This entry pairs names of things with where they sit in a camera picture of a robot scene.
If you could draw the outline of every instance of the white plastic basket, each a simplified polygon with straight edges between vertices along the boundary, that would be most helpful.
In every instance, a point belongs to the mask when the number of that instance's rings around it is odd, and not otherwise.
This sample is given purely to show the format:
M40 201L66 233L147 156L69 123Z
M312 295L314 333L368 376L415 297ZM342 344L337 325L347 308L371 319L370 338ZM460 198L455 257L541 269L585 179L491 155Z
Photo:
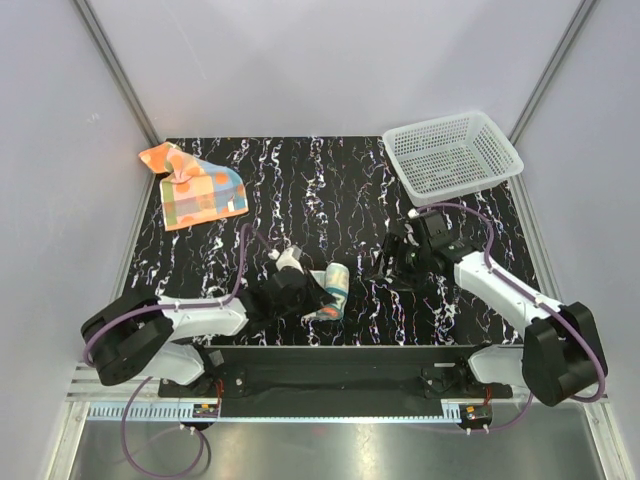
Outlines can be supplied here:
M394 128L383 140L417 207L495 187L524 168L505 134L482 112Z

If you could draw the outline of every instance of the black marble table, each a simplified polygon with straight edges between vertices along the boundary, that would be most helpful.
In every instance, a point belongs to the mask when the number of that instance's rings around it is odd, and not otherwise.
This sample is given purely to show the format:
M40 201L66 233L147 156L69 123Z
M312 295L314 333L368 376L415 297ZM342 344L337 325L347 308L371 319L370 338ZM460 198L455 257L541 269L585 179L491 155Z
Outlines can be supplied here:
M442 345L520 341L513 328L481 300L433 276L421 295L365 281L385 233L403 231L412 205L394 174L379 137L171 139L198 158L236 170L245 182L249 213L175 232L165 232L158 181L144 215L127 287L150 285L157 294L181 298L228 293L237 272L238 232L251 223L282 247L303 249L301 262L323 270L335 261L351 273L340 322L280 320L254 337L198 338L237 345ZM538 288L506 183L462 197L493 219L493 257ZM475 217L448 211L456 234L484 243ZM244 284L264 278L266 253L252 240Z

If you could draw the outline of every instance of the folded cloth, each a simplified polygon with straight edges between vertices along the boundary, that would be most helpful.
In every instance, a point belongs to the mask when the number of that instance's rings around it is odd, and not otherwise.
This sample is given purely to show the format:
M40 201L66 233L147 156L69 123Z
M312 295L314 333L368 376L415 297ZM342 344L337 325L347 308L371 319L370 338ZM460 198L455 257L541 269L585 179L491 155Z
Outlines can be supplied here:
M160 181L166 230L247 213L247 197L240 175L198 160L165 142L140 153L154 173L171 173Z

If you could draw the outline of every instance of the reflective metallic surface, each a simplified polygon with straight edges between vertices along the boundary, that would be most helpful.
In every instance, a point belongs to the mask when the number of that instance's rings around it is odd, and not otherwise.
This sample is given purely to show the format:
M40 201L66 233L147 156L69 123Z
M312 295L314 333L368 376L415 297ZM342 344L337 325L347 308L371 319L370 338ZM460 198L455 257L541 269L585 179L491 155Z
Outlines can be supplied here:
M494 424L516 410L496 405ZM131 450L166 423L131 423ZM219 424L206 431L212 461L197 478L216 480L325 479L601 479L584 410L534 405L506 432L467 437L433 425ZM173 432L135 456L145 468L173 474L194 458L198 441ZM145 478L122 461L118 422L87 422L72 479ZM196 469L202 471L205 459Z

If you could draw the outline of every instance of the cloth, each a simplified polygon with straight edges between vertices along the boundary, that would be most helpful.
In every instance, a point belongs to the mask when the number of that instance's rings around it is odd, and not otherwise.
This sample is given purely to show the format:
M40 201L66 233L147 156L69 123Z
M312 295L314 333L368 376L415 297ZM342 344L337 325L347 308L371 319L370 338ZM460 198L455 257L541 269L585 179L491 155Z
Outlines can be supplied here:
M166 230L249 211L242 179L229 168L198 160L169 142L145 150L140 159L154 173L170 173L160 181Z

